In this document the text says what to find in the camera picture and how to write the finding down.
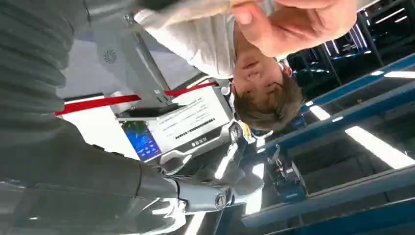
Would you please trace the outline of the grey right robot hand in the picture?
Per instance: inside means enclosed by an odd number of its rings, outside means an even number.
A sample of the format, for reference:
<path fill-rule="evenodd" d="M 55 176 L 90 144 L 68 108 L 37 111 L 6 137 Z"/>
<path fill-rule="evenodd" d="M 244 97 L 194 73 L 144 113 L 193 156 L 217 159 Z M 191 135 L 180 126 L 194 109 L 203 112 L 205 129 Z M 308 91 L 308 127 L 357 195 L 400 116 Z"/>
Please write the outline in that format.
<path fill-rule="evenodd" d="M 59 118 L 0 123 L 3 235 L 164 235 L 187 213 L 245 202 L 263 185 L 239 169 L 221 180 L 166 177 L 87 144 Z"/>

